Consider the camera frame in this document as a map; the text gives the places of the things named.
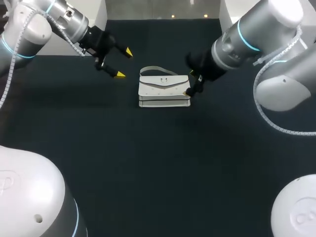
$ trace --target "dark mat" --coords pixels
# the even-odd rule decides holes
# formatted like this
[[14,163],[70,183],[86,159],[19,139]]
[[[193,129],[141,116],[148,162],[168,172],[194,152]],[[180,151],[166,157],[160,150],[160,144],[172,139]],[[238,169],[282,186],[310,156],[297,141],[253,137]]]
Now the dark mat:
[[[218,20],[110,21],[135,58],[111,54],[114,80],[92,58],[38,57],[1,144],[33,151],[62,171],[90,237],[271,237],[279,191],[316,173],[315,138],[274,131],[258,115],[245,65],[206,86],[190,108],[138,108],[139,70],[188,74],[184,56],[210,46]],[[268,115],[316,130],[315,100]]]

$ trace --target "white handbag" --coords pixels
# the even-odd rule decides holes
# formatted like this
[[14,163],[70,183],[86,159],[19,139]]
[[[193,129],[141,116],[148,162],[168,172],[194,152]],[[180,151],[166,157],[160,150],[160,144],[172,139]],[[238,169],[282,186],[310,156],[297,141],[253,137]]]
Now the white handbag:
[[[142,76],[142,73],[158,70],[172,76]],[[188,107],[190,96],[184,92],[190,87],[188,76],[179,76],[161,67],[149,66],[140,71],[139,106],[140,107]]]

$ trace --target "logo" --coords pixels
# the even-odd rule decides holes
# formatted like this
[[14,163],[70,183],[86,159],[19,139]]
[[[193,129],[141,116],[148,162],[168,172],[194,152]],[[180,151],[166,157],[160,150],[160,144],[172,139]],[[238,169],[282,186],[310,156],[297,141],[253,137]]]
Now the logo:
[[297,232],[308,235],[316,232],[316,199],[306,197],[295,203],[291,224]]
[[19,180],[18,175],[13,171],[0,170],[0,197],[5,191],[11,189]]

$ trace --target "bag handle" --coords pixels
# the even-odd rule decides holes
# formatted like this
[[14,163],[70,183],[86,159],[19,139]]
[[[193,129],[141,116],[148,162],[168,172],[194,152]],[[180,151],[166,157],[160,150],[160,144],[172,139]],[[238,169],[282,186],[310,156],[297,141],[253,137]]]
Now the bag handle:
[[143,72],[146,72],[146,71],[152,71],[152,70],[155,70],[155,71],[161,71],[163,73],[168,73],[170,75],[173,75],[173,76],[177,76],[178,74],[172,72],[172,71],[169,71],[165,68],[161,68],[161,67],[158,67],[158,66],[148,66],[148,67],[144,67],[140,70],[139,72],[139,75],[142,76],[142,73]]

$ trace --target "white spiral cable wrap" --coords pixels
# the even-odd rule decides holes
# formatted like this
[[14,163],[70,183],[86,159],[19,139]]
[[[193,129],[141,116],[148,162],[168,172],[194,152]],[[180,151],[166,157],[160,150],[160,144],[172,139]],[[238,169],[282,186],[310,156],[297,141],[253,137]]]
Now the white spiral cable wrap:
[[21,4],[24,4],[28,7],[30,7],[33,11],[29,14],[29,16],[26,18],[25,20],[25,23],[24,23],[24,26],[23,26],[23,29],[21,30],[20,34],[19,34],[19,37],[17,39],[17,42],[16,42],[16,45],[15,45],[15,48],[14,48],[14,51],[13,51],[13,55],[12,55],[12,60],[11,60],[11,64],[10,64],[10,69],[9,69],[9,74],[8,74],[8,78],[7,78],[7,81],[6,81],[6,85],[5,85],[5,88],[4,88],[4,92],[3,92],[3,95],[0,99],[0,109],[2,108],[5,100],[6,100],[6,97],[8,95],[8,92],[10,90],[10,86],[11,86],[11,82],[12,82],[12,77],[13,77],[13,72],[14,72],[14,66],[15,66],[15,63],[16,63],[16,56],[18,54],[18,50],[19,50],[19,47],[20,47],[20,43],[21,43],[21,40],[22,40],[22,37],[23,37],[23,34],[27,28],[27,26],[29,25],[29,23],[31,22],[32,18],[36,15],[36,14],[40,14],[42,16],[44,16],[45,18],[48,18],[49,21],[52,22],[52,24],[54,24],[57,29],[60,31],[60,33],[62,34],[62,36],[64,37],[64,39],[67,41],[67,43],[70,44],[70,46],[74,49],[74,51],[76,53],[78,53],[81,57],[84,57],[85,54],[82,53],[72,42],[71,40],[69,39],[69,37],[65,34],[65,32],[60,28],[60,26],[58,25],[58,23],[50,16],[48,15],[46,12],[44,11],[41,11],[41,10],[35,10],[33,7],[31,7],[30,5],[28,4],[25,4],[25,3],[21,3]]
[[259,104],[257,98],[256,98],[256,91],[257,91],[257,87],[258,87],[258,82],[259,79],[261,77],[261,75],[278,59],[280,59],[281,57],[283,57],[297,42],[299,42],[300,38],[302,35],[302,29],[301,26],[298,26],[297,28],[297,34],[295,36],[295,38],[290,42],[289,46],[282,51],[280,54],[278,54],[276,57],[274,57],[272,60],[270,60],[257,74],[254,85],[253,85],[253,97],[256,103],[256,107],[260,113],[260,115],[262,116],[262,118],[274,129],[276,129],[277,131],[280,131],[282,133],[286,133],[286,134],[290,134],[290,135],[297,135],[297,136],[316,136],[316,132],[300,132],[300,131],[292,131],[292,130],[288,130],[288,129],[284,129],[278,125],[276,125],[275,123],[273,123],[263,112],[261,105]]

